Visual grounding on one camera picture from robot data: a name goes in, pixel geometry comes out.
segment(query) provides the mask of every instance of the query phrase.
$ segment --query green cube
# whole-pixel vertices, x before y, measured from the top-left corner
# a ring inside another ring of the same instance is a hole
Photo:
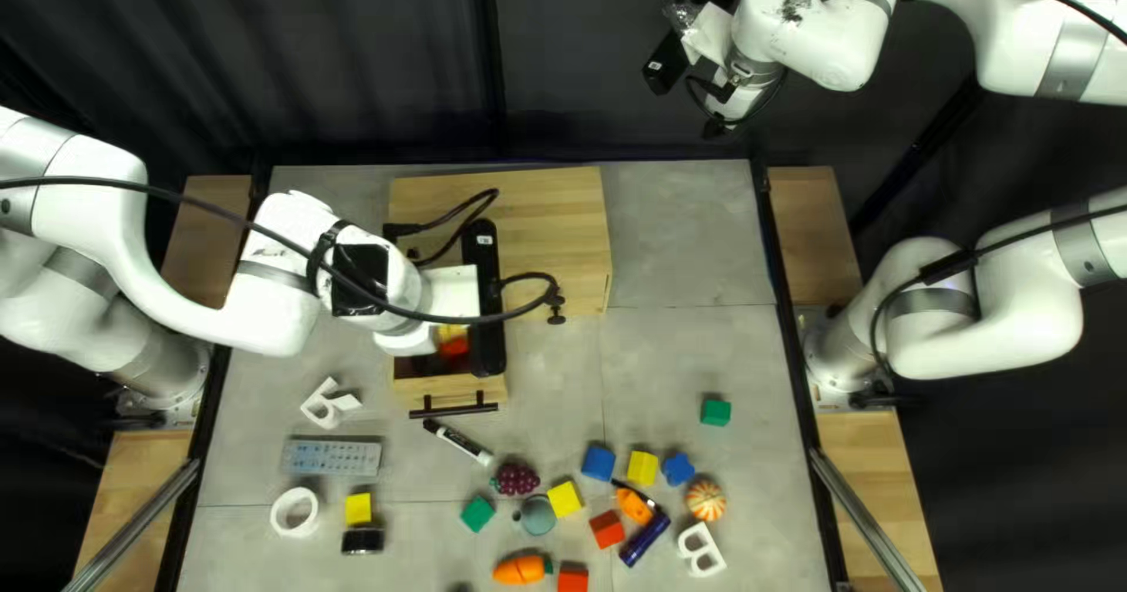
[[[473,532],[481,532],[481,529],[485,528],[486,523],[488,523],[492,516],[492,506],[490,506],[489,502],[486,502],[486,498],[480,495],[474,497],[473,502],[470,502],[470,505],[462,511],[462,521],[465,522],[465,525],[470,527],[470,530]]]
[[[731,404],[727,400],[706,400],[701,405],[701,423],[722,427],[731,419]]]

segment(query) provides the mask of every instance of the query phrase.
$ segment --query white roll of tape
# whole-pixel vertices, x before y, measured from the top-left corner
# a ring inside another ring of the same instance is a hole
[[[319,523],[317,494],[299,486],[291,488],[270,506],[270,525],[281,537],[309,537]]]

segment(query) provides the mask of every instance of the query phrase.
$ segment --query toy block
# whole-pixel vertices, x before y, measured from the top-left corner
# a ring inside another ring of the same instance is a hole
[[[462,511],[462,521],[470,527],[473,532],[481,532],[486,523],[494,516],[492,506],[486,502],[485,497],[478,495],[470,502],[470,505]]]
[[[597,518],[592,518],[589,523],[600,550],[607,546],[614,546],[627,538],[627,531],[622,528],[622,522],[619,521],[614,511],[606,511]]]
[[[653,486],[657,477],[657,456],[645,451],[630,452],[630,466],[627,467],[627,479],[638,486]]]
[[[587,571],[561,569],[556,592],[587,592]]]
[[[345,525],[363,525],[372,523],[372,494],[356,493],[345,500]]]
[[[611,481],[614,474],[614,452],[602,447],[591,445],[583,458],[583,475],[588,478]]]
[[[662,462],[662,474],[669,486],[681,486],[696,475],[696,467],[689,462],[689,456],[677,453]]]
[[[566,518],[571,513],[583,509],[583,501],[579,500],[579,492],[575,489],[575,483],[566,483],[548,489],[548,501],[552,503],[552,510],[557,518]]]
[[[722,427],[731,419],[731,404],[727,400],[706,400],[701,405],[701,423]]]
[[[638,525],[644,527],[649,523],[649,520],[654,519],[654,511],[633,491],[620,488],[618,491],[618,500],[622,513]]]

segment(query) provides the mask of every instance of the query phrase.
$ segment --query red cube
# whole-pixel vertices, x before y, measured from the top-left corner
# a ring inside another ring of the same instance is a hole
[[[557,592],[587,592],[587,571],[561,569]]]
[[[622,522],[614,511],[606,511],[597,518],[591,520],[591,531],[595,533],[595,541],[600,549],[614,546],[627,538],[627,531],[622,528]]]

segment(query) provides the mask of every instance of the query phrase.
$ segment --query yellow cube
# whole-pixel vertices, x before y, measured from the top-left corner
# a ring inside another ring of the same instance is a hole
[[[638,486],[653,486],[657,477],[657,456],[645,451],[630,452],[630,466],[627,467],[627,479]]]
[[[363,525],[372,523],[372,494],[357,493],[345,500],[345,525]]]
[[[548,501],[552,504],[557,518],[566,518],[571,513],[583,509],[583,501],[579,500],[579,492],[575,489],[575,483],[568,480],[557,487],[548,489]]]

